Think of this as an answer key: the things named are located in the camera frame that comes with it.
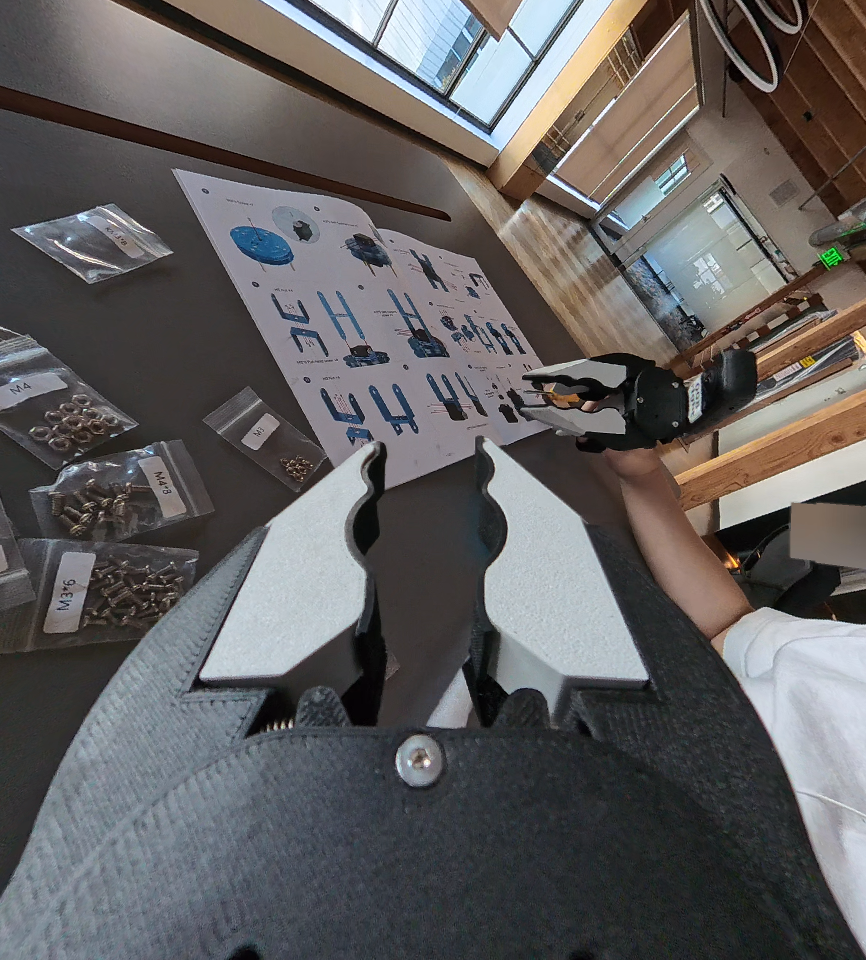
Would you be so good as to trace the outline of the yellow handled screwdriver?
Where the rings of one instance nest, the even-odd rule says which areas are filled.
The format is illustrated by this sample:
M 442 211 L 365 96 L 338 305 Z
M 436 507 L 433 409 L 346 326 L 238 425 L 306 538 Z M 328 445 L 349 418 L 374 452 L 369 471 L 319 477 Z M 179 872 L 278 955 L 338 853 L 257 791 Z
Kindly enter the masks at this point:
M 559 382 L 533 383 L 537 388 L 536 397 L 524 404 L 522 410 L 527 409 L 583 409 L 592 410 L 597 401 L 587 395 L 586 390 Z

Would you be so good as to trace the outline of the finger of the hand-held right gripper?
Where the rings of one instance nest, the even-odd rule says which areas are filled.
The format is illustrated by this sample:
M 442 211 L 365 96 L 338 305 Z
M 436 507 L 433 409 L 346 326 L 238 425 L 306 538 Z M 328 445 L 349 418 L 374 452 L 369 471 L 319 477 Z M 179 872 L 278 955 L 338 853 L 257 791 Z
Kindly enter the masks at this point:
M 618 409 L 607 407 L 587 411 L 583 404 L 573 403 L 565 407 L 555 404 L 523 405 L 518 409 L 518 414 L 528 421 L 552 427 L 571 437 L 626 435 L 627 422 Z
M 648 359 L 627 353 L 582 358 L 525 372 L 522 379 L 537 390 L 560 396 L 608 396 L 648 368 Z

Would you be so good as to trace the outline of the person's right forearm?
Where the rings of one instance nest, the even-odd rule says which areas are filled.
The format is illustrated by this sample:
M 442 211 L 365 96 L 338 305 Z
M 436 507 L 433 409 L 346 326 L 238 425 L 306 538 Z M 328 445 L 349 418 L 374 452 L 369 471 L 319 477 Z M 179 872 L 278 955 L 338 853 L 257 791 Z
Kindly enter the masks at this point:
M 655 581 L 722 653 L 727 632 L 752 612 L 745 595 L 680 508 L 672 475 L 654 450 L 604 456 Z

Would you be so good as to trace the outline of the zip bag of thick screws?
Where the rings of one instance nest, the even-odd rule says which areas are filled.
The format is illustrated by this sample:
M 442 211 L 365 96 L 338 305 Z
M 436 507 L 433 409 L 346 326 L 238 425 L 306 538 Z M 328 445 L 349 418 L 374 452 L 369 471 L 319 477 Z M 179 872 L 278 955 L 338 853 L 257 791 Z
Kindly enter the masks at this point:
M 44 537 L 85 542 L 124 542 L 214 511 L 180 439 L 73 463 L 30 498 Z

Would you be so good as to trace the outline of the clear bag with small part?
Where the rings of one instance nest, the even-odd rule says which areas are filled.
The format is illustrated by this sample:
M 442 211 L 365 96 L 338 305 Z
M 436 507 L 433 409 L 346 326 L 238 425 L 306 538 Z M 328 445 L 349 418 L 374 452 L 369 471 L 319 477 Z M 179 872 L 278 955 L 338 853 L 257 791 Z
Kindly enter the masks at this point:
M 12 230 L 87 283 L 135 271 L 173 251 L 114 203 Z

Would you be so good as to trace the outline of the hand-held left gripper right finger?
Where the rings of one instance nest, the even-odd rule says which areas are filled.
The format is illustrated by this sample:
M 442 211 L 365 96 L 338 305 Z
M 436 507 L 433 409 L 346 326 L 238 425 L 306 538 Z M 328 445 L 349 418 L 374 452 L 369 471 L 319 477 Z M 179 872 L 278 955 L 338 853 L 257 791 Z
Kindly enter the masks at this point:
M 480 724 L 519 690 L 557 724 L 575 691 L 647 689 L 583 519 L 488 438 L 476 438 L 474 479 L 485 558 L 464 678 Z

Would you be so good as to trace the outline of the dark grey desk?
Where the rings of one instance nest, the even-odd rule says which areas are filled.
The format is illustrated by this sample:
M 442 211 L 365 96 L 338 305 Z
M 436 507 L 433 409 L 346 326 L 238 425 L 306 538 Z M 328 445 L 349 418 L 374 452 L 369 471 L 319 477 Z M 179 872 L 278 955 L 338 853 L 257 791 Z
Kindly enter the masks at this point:
M 544 363 L 625 350 L 596 344 L 578 301 L 557 314 L 439 155 L 274 73 L 200 44 L 117 2 L 0 2 L 0 87 L 142 126 L 211 150 L 446 213 L 442 221 L 354 198 L 381 230 L 474 257 Z M 0 325 L 28 333 L 99 388 L 139 428 L 111 447 L 182 439 L 215 504 L 209 517 L 146 537 L 199 551 L 200 574 L 294 500 L 202 419 L 252 387 L 312 435 L 187 202 L 173 169 L 294 188 L 173 149 L 47 122 L 0 107 Z M 85 284 L 11 229 L 115 202 L 174 254 Z M 510 452 L 593 523 L 624 523 L 593 457 L 549 434 Z M 427 720 L 463 660 L 479 546 L 472 461 L 388 491 L 376 564 L 384 637 L 401 663 L 381 723 Z M 22 536 L 39 531 L 28 489 L 52 478 L 0 432 L 0 490 Z M 0 655 L 0 894 L 56 767 L 127 642 Z

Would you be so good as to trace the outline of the glass partition wall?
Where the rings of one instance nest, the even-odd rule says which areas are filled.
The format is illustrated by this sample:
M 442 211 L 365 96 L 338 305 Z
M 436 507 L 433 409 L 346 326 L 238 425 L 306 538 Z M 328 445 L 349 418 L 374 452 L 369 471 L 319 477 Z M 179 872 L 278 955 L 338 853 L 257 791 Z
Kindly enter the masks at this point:
M 644 187 L 594 225 L 677 353 L 798 275 L 725 177 L 671 219 L 644 210 L 657 197 Z

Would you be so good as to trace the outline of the zip bag of short screws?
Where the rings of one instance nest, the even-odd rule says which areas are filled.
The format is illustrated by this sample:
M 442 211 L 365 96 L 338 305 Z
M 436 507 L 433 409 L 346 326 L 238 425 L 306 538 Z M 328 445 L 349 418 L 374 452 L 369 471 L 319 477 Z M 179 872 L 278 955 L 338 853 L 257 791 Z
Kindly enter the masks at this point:
M 34 599 L 0 614 L 0 655 L 136 642 L 191 588 L 199 553 L 22 538 Z

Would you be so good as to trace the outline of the wooden rail beam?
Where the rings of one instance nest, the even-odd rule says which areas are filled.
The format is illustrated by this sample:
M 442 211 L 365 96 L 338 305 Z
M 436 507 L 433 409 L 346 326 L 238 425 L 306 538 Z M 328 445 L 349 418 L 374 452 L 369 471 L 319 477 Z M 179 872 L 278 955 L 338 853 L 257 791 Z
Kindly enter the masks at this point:
M 691 510 L 866 440 L 866 390 L 676 476 Z

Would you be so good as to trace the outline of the white foam packing piece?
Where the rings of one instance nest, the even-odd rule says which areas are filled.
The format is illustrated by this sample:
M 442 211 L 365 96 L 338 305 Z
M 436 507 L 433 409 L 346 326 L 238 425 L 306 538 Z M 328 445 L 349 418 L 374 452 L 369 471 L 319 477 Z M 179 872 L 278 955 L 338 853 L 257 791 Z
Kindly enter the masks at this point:
M 378 726 L 466 727 L 473 710 L 463 673 L 468 658 L 464 652 L 407 664 L 390 654 Z

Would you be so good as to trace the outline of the zip bag of large nuts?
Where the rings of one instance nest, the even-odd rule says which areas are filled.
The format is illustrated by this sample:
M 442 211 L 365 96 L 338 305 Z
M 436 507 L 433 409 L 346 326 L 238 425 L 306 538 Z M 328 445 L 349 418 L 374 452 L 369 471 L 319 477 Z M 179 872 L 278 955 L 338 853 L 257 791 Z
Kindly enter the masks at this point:
M 137 426 L 30 336 L 0 341 L 0 430 L 51 469 Z

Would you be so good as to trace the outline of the large window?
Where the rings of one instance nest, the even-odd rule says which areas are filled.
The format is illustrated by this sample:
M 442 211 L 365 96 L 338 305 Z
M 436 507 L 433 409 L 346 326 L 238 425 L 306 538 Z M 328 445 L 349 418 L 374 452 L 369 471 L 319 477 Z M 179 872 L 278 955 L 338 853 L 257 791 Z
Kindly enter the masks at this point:
M 492 35 L 472 7 L 456 1 L 294 1 L 271 7 L 335 48 L 385 69 L 412 94 L 481 131 L 492 130 L 516 98 L 530 96 L 578 46 L 594 2 L 518 2 L 508 30 Z

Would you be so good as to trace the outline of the beige roller blind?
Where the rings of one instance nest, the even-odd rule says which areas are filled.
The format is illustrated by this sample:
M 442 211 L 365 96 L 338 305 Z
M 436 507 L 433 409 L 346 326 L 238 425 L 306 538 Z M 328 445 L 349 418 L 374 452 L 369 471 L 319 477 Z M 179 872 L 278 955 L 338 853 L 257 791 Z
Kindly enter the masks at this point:
M 628 30 L 549 134 L 553 175 L 596 207 L 611 198 L 701 104 L 690 15 L 644 53 Z

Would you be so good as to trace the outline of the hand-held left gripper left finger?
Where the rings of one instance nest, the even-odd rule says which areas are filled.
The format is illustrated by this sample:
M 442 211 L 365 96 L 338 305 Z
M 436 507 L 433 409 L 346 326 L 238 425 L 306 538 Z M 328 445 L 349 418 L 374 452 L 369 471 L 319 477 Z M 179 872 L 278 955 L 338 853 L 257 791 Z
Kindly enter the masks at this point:
M 207 686 L 275 690 L 297 704 L 326 687 L 373 726 L 387 671 L 375 577 L 387 451 L 356 450 L 266 527 L 199 671 Z

